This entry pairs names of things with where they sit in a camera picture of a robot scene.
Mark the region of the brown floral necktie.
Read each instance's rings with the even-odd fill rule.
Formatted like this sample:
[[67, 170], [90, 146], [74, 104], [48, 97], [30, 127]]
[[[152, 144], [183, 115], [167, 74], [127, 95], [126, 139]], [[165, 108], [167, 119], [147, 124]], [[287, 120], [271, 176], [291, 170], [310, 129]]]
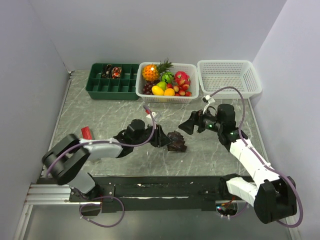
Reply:
[[183, 135], [178, 131], [169, 132], [167, 136], [171, 139], [171, 144], [167, 145], [167, 150], [169, 152], [180, 152], [185, 153], [187, 146], [185, 145], [185, 140]]

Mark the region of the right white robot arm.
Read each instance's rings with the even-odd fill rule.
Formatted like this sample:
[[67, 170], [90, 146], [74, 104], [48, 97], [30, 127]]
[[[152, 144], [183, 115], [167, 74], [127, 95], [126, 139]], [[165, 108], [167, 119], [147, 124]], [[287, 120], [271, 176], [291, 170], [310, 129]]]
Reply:
[[297, 213], [295, 182], [276, 173], [256, 152], [247, 135], [236, 126], [235, 118], [234, 107], [224, 103], [217, 107], [215, 115], [209, 109], [192, 111], [189, 119], [178, 127], [189, 135], [195, 127], [198, 133], [205, 130], [217, 133], [219, 142], [251, 176], [252, 182], [235, 173], [222, 176], [218, 193], [223, 199], [236, 196], [246, 201], [264, 224], [294, 216]]

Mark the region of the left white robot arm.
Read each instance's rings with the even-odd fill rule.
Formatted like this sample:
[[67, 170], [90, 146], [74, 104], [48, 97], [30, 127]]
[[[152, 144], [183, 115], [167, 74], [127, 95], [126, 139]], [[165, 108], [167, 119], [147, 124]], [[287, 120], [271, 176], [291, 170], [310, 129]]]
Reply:
[[86, 200], [93, 201], [98, 197], [100, 187], [90, 173], [82, 170], [86, 161], [122, 158], [145, 144], [160, 148], [172, 142], [161, 125], [146, 125], [143, 120], [134, 119], [126, 129], [105, 140], [88, 140], [69, 134], [42, 157], [42, 163], [58, 185], [69, 185], [81, 192]]

